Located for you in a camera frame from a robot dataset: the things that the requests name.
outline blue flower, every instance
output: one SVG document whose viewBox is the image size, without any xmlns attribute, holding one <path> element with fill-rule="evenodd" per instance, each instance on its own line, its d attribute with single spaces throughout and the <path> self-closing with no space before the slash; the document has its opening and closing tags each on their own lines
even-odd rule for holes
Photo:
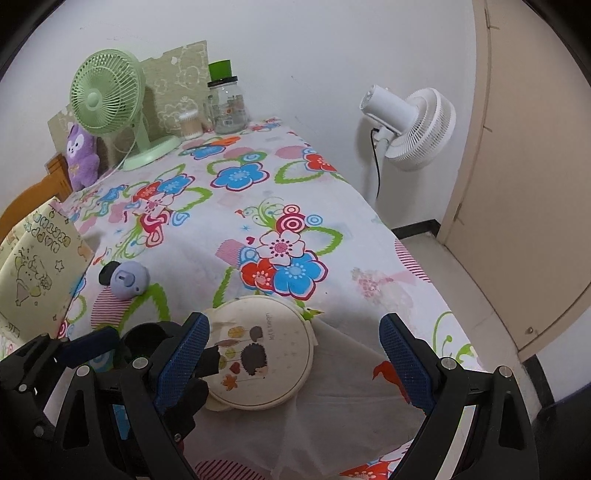
<svg viewBox="0 0 591 480">
<path fill-rule="evenodd" d="M 199 145 L 198 147 L 188 148 L 181 152 L 181 155 L 192 155 L 195 160 L 202 160 L 212 155 L 223 152 L 226 147 L 221 145 Z"/>
<path fill-rule="evenodd" d="M 269 172 L 262 169 L 262 164 L 252 162 L 242 167 L 229 167 L 217 174 L 211 182 L 215 188 L 226 187 L 232 192 L 246 190 L 254 183 L 260 183 L 269 178 Z"/>
<path fill-rule="evenodd" d="M 119 198 L 119 192 L 122 192 L 126 188 L 127 185 L 119 185 L 118 187 L 113 187 L 104 196 L 99 198 L 96 201 L 96 203 L 99 204 L 101 202 L 114 202 L 116 199 Z"/>
<path fill-rule="evenodd" d="M 100 205 L 100 212 L 96 214 L 98 217 L 103 217 L 109 213 L 109 206 L 115 200 L 119 198 L 119 192 L 124 191 L 127 185 L 119 185 L 118 187 L 111 188 L 104 196 L 96 201 L 97 205 Z"/>
<path fill-rule="evenodd" d="M 307 250 L 304 255 L 291 259 L 287 267 L 275 265 L 277 273 L 273 278 L 274 290 L 284 297 L 291 296 L 298 300 L 308 300 L 316 283 L 323 281 L 328 269 L 314 252 Z"/>
<path fill-rule="evenodd" d="M 195 180 L 195 177 L 187 176 L 186 173 L 181 173 L 176 177 L 166 180 L 158 185 L 157 190 L 164 192 L 166 195 L 178 195 L 181 193 L 187 185 L 191 184 Z"/>
</svg>

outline red bird pattern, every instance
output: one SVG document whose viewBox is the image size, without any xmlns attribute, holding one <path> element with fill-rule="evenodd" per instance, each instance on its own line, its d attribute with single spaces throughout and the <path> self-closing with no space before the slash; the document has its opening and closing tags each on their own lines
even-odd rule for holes
<svg viewBox="0 0 591 480">
<path fill-rule="evenodd" d="M 400 377 L 396 373 L 394 366 L 390 362 L 384 361 L 374 368 L 374 378 L 372 380 L 374 380 L 379 374 L 382 374 L 384 378 L 390 383 L 397 385 L 400 389 L 400 393 L 404 397 L 404 400 L 406 400 L 407 403 L 410 403 L 410 397 L 408 396 L 406 388 L 404 388 L 402 380 L 400 380 Z"/>
</svg>

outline wooden bed frame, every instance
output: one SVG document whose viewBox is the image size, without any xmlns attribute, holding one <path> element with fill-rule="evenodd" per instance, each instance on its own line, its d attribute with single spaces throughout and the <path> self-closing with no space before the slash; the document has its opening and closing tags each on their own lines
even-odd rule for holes
<svg viewBox="0 0 591 480">
<path fill-rule="evenodd" d="M 13 226 L 39 205 L 43 205 L 53 197 L 63 202 L 72 193 L 68 166 L 62 154 L 53 157 L 45 164 L 45 168 L 47 170 L 45 178 L 22 192 L 0 216 L 0 242 L 6 238 Z"/>
</svg>

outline door frame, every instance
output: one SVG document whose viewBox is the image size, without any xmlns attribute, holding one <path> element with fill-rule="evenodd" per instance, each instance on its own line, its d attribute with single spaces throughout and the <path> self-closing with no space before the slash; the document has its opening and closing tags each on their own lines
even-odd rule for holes
<svg viewBox="0 0 591 480">
<path fill-rule="evenodd" d="M 486 0 L 472 0 L 474 8 L 474 22 L 476 28 L 476 81 L 474 88 L 474 101 L 472 117 L 466 139 L 466 147 L 462 157 L 462 163 L 457 173 L 456 184 L 452 196 L 447 205 L 446 213 L 441 222 L 441 228 L 437 240 L 443 245 L 449 237 L 453 222 L 462 207 L 462 201 L 466 194 L 472 172 L 476 163 L 476 156 L 480 149 L 483 130 L 485 126 L 486 108 L 488 106 L 488 93 L 491 81 L 491 25 Z M 558 338 L 591 306 L 591 286 L 583 290 L 582 294 L 552 325 L 538 335 L 534 340 L 518 349 L 519 360 L 525 361 L 538 353 L 552 340 Z"/>
</svg>

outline door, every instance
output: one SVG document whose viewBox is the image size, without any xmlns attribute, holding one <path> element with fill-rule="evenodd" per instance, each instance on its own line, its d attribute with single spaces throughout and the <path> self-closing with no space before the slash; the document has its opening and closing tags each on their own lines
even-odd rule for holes
<svg viewBox="0 0 591 480">
<path fill-rule="evenodd" d="M 591 87 L 521 0 L 488 0 L 490 83 L 446 246 L 519 349 L 591 283 Z"/>
</svg>

